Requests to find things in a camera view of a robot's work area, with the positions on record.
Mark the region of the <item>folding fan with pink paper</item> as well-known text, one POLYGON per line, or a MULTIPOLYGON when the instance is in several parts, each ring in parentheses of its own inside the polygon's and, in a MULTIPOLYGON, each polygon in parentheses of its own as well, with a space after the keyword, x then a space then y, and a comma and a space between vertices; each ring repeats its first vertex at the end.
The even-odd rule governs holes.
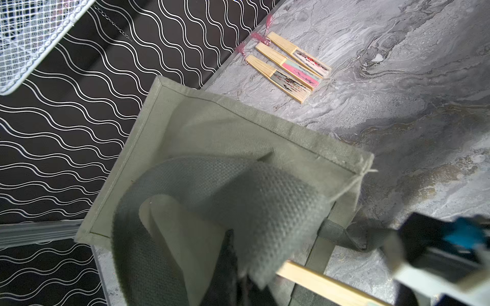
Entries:
POLYGON ((297 64, 295 61, 289 59, 278 51, 270 48, 263 42, 259 42, 255 48, 265 57, 267 57, 274 64, 285 70, 294 79, 306 86, 310 90, 316 89, 322 81, 319 76, 316 76, 311 71, 297 64))

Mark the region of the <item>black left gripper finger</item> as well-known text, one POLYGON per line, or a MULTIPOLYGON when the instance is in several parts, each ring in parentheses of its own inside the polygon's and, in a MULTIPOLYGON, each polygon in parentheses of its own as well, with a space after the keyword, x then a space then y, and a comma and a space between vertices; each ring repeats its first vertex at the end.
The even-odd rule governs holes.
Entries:
POLYGON ((237 256, 234 231, 225 232, 211 283, 201 305, 237 305, 237 256))

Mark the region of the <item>olive green tote bag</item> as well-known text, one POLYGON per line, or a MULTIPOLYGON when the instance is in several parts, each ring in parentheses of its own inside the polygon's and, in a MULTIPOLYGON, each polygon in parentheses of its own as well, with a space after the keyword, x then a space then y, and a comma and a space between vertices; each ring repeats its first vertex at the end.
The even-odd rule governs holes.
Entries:
POLYGON ((198 305, 225 232, 239 277, 266 288, 314 238, 323 273, 374 155, 158 76, 76 241, 110 249, 128 305, 198 305))

